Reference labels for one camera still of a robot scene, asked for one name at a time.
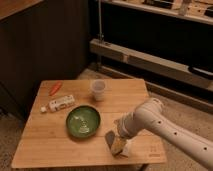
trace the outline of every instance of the green bowl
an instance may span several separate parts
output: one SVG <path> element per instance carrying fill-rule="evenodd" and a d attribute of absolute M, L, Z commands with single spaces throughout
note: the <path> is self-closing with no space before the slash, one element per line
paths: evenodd
<path fill-rule="evenodd" d="M 77 138 L 87 138 L 95 134 L 100 125 L 99 112 L 91 106 L 74 108 L 66 119 L 69 134 Z"/>

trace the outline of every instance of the white cup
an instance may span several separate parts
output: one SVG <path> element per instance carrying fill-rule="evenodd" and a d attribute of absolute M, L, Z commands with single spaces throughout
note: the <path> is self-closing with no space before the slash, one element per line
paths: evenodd
<path fill-rule="evenodd" d="M 103 80 L 94 80 L 90 85 L 93 97 L 96 101 L 104 100 L 104 91 L 106 84 Z"/>

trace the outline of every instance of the wooden table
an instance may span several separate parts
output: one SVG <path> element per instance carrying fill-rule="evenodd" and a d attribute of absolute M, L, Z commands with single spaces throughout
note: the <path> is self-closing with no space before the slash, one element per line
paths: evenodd
<path fill-rule="evenodd" d="M 113 157 L 105 142 L 113 121 L 132 111 L 149 97 L 142 79 L 106 79 L 105 100 L 96 102 L 90 93 L 91 80 L 63 81 L 53 96 L 48 92 L 56 81 L 43 81 L 15 153 L 13 168 L 71 167 L 162 163 L 166 161 L 161 139 L 143 130 L 132 140 L 131 156 Z M 73 94 L 73 107 L 41 114 L 40 108 L 51 99 Z M 101 115 L 97 133 L 86 140 L 74 140 L 66 131 L 68 113 L 79 105 L 91 105 Z"/>

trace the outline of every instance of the red object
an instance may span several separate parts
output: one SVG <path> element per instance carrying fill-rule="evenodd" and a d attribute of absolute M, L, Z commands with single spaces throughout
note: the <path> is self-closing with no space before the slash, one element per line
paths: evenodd
<path fill-rule="evenodd" d="M 51 90 L 50 90 L 50 92 L 49 92 L 49 96 L 54 95 L 54 94 L 61 88 L 61 86 L 62 86 L 62 82 L 60 82 L 60 81 L 56 82 L 56 83 L 52 86 L 52 88 L 51 88 Z"/>

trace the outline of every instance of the gray robot arm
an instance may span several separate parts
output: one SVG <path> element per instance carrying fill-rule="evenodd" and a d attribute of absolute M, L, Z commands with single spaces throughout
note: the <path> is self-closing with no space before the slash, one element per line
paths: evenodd
<path fill-rule="evenodd" d="M 195 161 L 209 170 L 213 170 L 213 142 L 202 138 L 172 123 L 162 113 L 163 104 L 156 98 L 150 98 L 118 121 L 118 133 L 131 139 L 142 129 L 166 139 Z"/>

